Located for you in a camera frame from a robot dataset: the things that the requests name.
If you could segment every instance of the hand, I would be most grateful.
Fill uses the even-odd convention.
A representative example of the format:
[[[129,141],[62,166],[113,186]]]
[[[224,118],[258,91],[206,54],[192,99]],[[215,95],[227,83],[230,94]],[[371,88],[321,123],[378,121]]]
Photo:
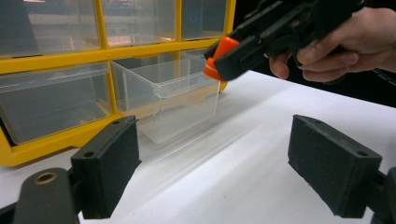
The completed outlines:
[[[338,46],[345,51],[330,54]],[[288,52],[270,58],[276,76],[289,76],[289,57]],[[396,13],[387,8],[365,7],[323,39],[299,50],[297,60],[302,64],[304,78],[317,82],[374,68],[396,72]]]

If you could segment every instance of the white surface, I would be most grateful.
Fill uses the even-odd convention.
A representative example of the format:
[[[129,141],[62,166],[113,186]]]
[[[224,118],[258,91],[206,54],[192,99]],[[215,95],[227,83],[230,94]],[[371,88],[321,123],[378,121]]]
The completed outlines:
[[[369,223],[335,217],[288,165],[292,115],[320,119],[396,165],[396,109],[249,72],[219,95],[217,115],[176,141],[139,134],[143,163],[111,219],[82,223]],[[69,168],[75,150],[19,168],[0,167],[0,205],[22,181]]]

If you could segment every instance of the black clamp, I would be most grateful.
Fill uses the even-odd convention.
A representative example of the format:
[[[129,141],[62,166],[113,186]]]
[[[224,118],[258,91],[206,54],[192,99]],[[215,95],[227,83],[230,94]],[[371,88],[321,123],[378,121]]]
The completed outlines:
[[[140,164],[136,119],[109,123],[71,158],[72,168],[28,177],[16,203],[0,209],[0,224],[78,223],[111,217]]]
[[[372,224],[396,223],[396,167],[378,171],[382,157],[328,124],[295,115],[289,164],[339,217],[362,218],[374,211]]]

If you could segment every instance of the yellow frame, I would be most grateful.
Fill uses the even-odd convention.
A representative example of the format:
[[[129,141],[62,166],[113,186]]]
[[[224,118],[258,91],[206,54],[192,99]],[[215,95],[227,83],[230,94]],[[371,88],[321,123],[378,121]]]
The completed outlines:
[[[97,22],[99,36],[102,47],[99,50],[67,53],[58,55],[47,55],[38,57],[26,57],[16,59],[0,60],[0,76],[7,73],[17,73],[22,71],[32,71],[39,69],[48,69],[63,67],[80,63],[110,62],[114,59],[126,57],[144,57],[147,55],[156,55],[163,52],[179,51],[184,49],[202,49],[214,44],[218,38],[208,38],[199,40],[181,40],[181,9],[182,0],[176,0],[176,41],[161,43],[155,45],[109,48],[106,41],[106,29],[102,12],[101,0],[94,0],[96,4]],[[224,34],[228,34],[233,29],[233,15],[235,11],[236,0],[227,0],[226,17],[224,21]],[[0,129],[0,165],[16,166],[27,161],[49,155],[56,151],[69,147],[82,147],[109,122],[118,119],[121,115],[117,112],[115,104],[115,92],[113,89],[113,80],[111,74],[107,74],[109,85],[109,96],[112,107],[112,114],[105,118],[91,123],[78,126],[59,133],[27,142],[22,145],[12,147],[8,142],[6,135]]]

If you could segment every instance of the plastic drawer bin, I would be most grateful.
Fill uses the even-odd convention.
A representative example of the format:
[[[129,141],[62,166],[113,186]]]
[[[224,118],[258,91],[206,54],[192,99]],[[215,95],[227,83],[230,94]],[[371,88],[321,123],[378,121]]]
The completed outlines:
[[[204,56],[207,49],[187,49],[181,51],[181,58],[194,58],[196,60],[202,60],[206,63]]]
[[[0,58],[100,48],[92,0],[2,0],[0,24]]]
[[[14,144],[111,113],[107,63],[0,76],[0,116]]]
[[[176,0],[102,0],[102,7],[110,47],[176,39]]]
[[[158,63],[172,62],[176,59],[176,57],[177,56],[174,54],[174,52],[164,52],[153,57],[123,58],[123,59],[114,60],[113,62],[126,69],[133,69],[137,67],[149,66]]]
[[[226,6],[227,0],[183,0],[181,38],[222,36]]]
[[[140,118],[139,130],[156,143],[213,117],[219,82],[202,73],[204,65],[183,59],[128,70],[112,63],[118,110]]]

